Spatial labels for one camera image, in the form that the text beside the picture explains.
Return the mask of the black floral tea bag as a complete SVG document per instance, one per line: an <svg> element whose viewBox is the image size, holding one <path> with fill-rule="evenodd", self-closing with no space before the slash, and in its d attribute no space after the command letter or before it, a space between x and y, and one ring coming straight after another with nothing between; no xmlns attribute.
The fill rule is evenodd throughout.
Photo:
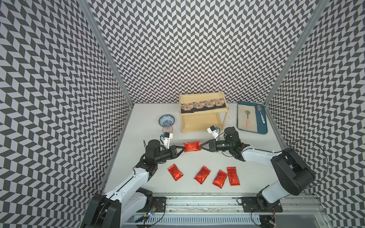
<svg viewBox="0 0 365 228"><path fill-rule="evenodd" d="M204 108L207 110L212 110L216 108L215 100L204 101Z"/></svg>
<svg viewBox="0 0 365 228"><path fill-rule="evenodd" d="M205 102L203 102L203 101L193 102L192 104L193 104L194 111L201 111L205 107Z"/></svg>
<svg viewBox="0 0 365 228"><path fill-rule="evenodd" d="M216 108L225 108L226 107L226 104L225 104L224 99L215 99L214 100L214 106Z"/></svg>
<svg viewBox="0 0 365 228"><path fill-rule="evenodd" d="M183 104L181 104L181 113L182 114L194 113L193 108L194 108L194 106L192 103L183 103Z"/></svg>

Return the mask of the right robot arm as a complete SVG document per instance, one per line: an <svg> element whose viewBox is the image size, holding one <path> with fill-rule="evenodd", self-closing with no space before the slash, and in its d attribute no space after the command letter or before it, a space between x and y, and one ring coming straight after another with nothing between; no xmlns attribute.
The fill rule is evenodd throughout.
<svg viewBox="0 0 365 228"><path fill-rule="evenodd" d="M217 129L218 127L215 126L207 129L214 138L202 143L201 149L209 152L227 151L239 161L255 162L274 170L278 180L257 194L256 205L259 208L271 209L284 197L298 196L315 180L312 169L294 149L288 147L277 152L253 149L248 144L241 142L234 127L224 129L223 140L219 140L220 134Z"/></svg>

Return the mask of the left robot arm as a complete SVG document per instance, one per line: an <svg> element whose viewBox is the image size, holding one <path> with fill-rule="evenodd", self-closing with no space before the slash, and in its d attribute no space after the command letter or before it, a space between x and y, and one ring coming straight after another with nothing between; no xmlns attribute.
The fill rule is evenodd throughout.
<svg viewBox="0 0 365 228"><path fill-rule="evenodd" d="M136 212L149 211L153 208L153 193L142 186L156 173L158 164L178 158L184 150L184 146L166 147L159 140L149 141L124 181L105 194L93 196L80 227L119 228Z"/></svg>

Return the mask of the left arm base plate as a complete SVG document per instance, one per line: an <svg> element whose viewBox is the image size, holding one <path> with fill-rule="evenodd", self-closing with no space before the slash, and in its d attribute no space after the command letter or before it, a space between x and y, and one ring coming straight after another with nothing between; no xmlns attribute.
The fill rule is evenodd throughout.
<svg viewBox="0 0 365 228"><path fill-rule="evenodd" d="M166 200L167 200L166 197L154 197L154 196L148 197L146 205L137 212L138 213L149 212L150 209L152 209L153 207L157 207L155 212L165 212Z"/></svg>

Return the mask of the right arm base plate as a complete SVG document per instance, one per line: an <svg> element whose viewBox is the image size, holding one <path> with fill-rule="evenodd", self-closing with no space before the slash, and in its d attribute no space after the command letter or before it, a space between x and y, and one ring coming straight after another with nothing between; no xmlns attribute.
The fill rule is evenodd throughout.
<svg viewBox="0 0 365 228"><path fill-rule="evenodd" d="M269 203L262 197L241 197L240 200L244 212L283 212L279 200L274 203Z"/></svg>

